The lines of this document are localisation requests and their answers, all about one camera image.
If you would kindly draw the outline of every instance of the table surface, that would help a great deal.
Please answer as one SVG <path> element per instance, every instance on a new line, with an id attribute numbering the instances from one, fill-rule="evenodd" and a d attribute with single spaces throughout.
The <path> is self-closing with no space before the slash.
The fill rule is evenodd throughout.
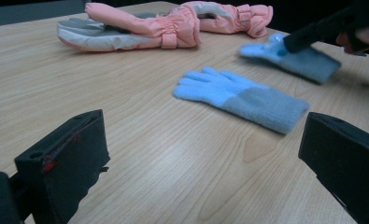
<path id="1" fill-rule="evenodd" d="M 369 55 L 315 44 L 342 63 L 327 83 L 316 85 L 238 57 L 239 46 L 268 36 L 201 33 L 203 43 L 194 49 L 91 53 L 57 38 L 56 22 L 68 18 L 0 26 L 0 171 L 13 175 L 14 158 L 28 147 L 75 115 L 103 109 L 109 170 L 70 223 L 355 223 L 298 159 L 306 116 L 282 135 L 176 99 L 172 90 L 186 71 L 213 66 L 369 132 Z"/>

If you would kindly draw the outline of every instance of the glove fingers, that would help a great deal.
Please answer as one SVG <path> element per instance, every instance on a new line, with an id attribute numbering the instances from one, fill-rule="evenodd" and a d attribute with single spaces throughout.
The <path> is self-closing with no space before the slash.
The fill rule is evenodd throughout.
<path id="1" fill-rule="evenodd" d="M 89 34 L 98 33 L 100 31 L 103 31 L 103 23 L 87 23 L 86 21 L 80 20 L 80 21 L 58 21 L 58 28 L 59 29 L 65 29 L 68 31 L 79 31 Z"/>
<path id="2" fill-rule="evenodd" d="M 260 88 L 260 89 L 267 89 L 267 86 L 254 82 L 246 77 L 239 76 L 236 73 L 229 72 L 229 71 L 221 71 L 220 72 L 223 76 L 227 77 L 231 81 L 237 83 L 238 85 L 246 85 L 247 88 Z"/>
<path id="3" fill-rule="evenodd" d="M 242 46 L 239 53 L 245 57 L 261 58 L 271 63 L 278 63 L 282 59 L 282 55 L 277 49 L 278 45 L 283 45 L 283 43 L 248 44 Z"/>
<path id="4" fill-rule="evenodd" d="M 90 34 L 58 28 L 58 37 L 74 49 L 87 51 L 114 51 L 149 42 L 149 38 L 143 36 L 123 35 L 112 30 Z"/>
<path id="5" fill-rule="evenodd" d="M 215 76 L 215 77 L 220 77 L 220 73 L 219 71 L 217 71 L 216 69 L 212 68 L 212 67 L 204 67 L 202 68 L 202 71 L 204 73 L 207 73 L 207 74 L 210 74 L 212 76 Z"/>
<path id="6" fill-rule="evenodd" d="M 204 92 L 201 88 L 190 86 L 177 86 L 173 90 L 173 94 L 177 98 L 184 100 L 203 101 L 204 99 Z"/>
<path id="7" fill-rule="evenodd" d="M 201 73 L 198 71 L 190 71 L 184 74 L 184 77 L 193 79 L 193 80 L 197 80 L 200 82 L 211 82 L 213 81 L 215 78 L 214 76 L 210 76 L 208 74 L 205 73 Z"/>
<path id="8" fill-rule="evenodd" d="M 142 19 L 105 4 L 87 3 L 85 11 L 94 21 L 120 27 L 133 33 L 141 33 L 148 30 L 147 27 L 139 25 L 139 21 L 142 21 Z"/>
<path id="9" fill-rule="evenodd" d="M 188 77 L 183 77 L 178 81 L 179 85 L 191 86 L 191 87 L 202 87 L 205 86 L 205 82 L 194 80 Z"/>

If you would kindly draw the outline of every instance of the glove cuff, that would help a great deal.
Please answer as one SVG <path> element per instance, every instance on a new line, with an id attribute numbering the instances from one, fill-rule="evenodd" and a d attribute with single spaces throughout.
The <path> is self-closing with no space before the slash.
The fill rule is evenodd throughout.
<path id="1" fill-rule="evenodd" d="M 272 88 L 250 88 L 221 107 L 279 133 L 289 133 L 309 108 L 309 103 Z"/>
<path id="2" fill-rule="evenodd" d="M 252 37 L 266 35 L 266 26 L 271 22 L 274 10 L 263 5 L 237 7 L 235 31 L 245 31 Z"/>

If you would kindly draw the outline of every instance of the glove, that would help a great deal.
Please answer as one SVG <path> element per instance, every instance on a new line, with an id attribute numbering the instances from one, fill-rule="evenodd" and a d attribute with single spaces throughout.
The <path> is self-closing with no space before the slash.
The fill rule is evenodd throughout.
<path id="1" fill-rule="evenodd" d="M 240 55 L 267 60 L 319 84 L 325 83 L 341 67 L 339 61 L 312 47 L 289 53 L 283 37 L 282 34 L 274 34 L 270 36 L 270 43 L 246 44 L 240 48 Z"/>
<path id="2" fill-rule="evenodd" d="M 173 94 L 208 103 L 279 133 L 289 133 L 309 108 L 306 101 L 211 67 L 187 72 Z"/>
<path id="3" fill-rule="evenodd" d="M 58 37 L 76 49 L 174 49 L 201 43 L 199 20 L 189 7 L 176 7 L 165 17 L 145 19 L 99 3 L 86 4 L 85 11 L 91 20 L 58 23 Z"/>
<path id="4" fill-rule="evenodd" d="M 273 9 L 263 5 L 233 7 L 214 2 L 194 1 L 182 6 L 192 7 L 201 22 L 201 31 L 233 34 L 245 31 L 252 37 L 266 35 L 265 26 L 272 20 Z"/>

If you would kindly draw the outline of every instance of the hand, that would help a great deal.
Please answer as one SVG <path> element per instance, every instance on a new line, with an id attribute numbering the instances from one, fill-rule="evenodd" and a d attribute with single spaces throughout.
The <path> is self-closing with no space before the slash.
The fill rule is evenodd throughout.
<path id="1" fill-rule="evenodd" d="M 356 32 L 356 36 L 364 43 L 369 44 L 369 27 L 361 29 L 359 31 Z M 336 38 L 336 43 L 338 45 L 341 45 L 345 48 L 345 53 L 356 53 L 353 49 L 352 46 L 350 46 L 350 42 L 348 39 L 348 34 L 347 33 L 341 33 L 339 34 L 339 36 Z"/>

